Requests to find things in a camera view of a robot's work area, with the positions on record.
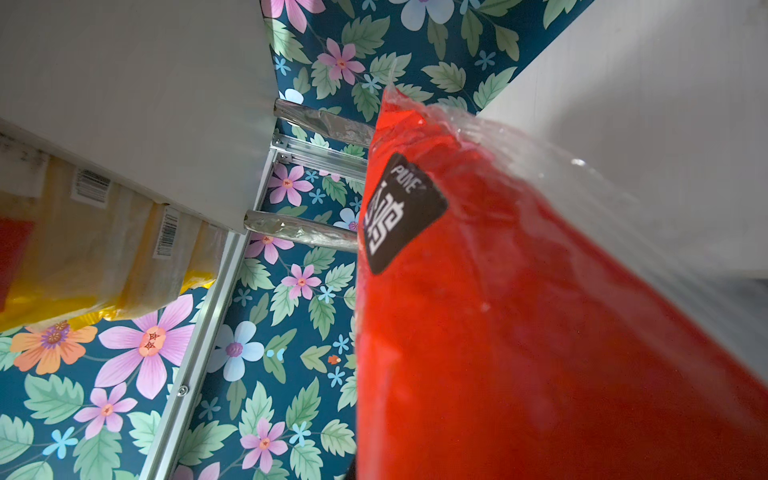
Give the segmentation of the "red macaroni bag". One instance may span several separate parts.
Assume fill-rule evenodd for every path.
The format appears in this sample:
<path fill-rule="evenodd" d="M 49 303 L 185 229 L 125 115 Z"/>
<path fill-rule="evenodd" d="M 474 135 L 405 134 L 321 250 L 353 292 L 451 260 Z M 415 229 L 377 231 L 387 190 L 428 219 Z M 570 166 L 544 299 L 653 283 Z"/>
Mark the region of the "red macaroni bag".
<path fill-rule="evenodd" d="M 352 478 L 766 477 L 766 278 L 581 160 L 388 87 L 358 238 Z"/>

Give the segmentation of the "yellow spaghetti bag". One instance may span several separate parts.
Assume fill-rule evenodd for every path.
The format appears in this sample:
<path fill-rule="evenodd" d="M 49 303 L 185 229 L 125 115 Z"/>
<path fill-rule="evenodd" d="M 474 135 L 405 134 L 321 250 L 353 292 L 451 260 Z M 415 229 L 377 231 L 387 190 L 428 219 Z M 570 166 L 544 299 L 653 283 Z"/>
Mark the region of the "yellow spaghetti bag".
<path fill-rule="evenodd" d="M 1 157 L 1 218 L 35 222 L 1 327 L 94 312 L 121 292 L 153 201 L 40 152 Z"/>
<path fill-rule="evenodd" d="M 137 319 L 189 289 L 212 284 L 219 273 L 228 232 L 167 204 L 155 203 L 124 286 L 99 310 L 68 320 L 75 329 Z"/>

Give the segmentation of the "red spaghetti pack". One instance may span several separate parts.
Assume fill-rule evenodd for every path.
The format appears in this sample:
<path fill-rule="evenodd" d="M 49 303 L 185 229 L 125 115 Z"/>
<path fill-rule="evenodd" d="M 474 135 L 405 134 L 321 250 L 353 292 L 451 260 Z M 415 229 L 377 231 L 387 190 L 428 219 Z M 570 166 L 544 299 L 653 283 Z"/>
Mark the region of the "red spaghetti pack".
<path fill-rule="evenodd" d="M 34 229 L 34 221 L 1 218 L 1 311 Z"/>

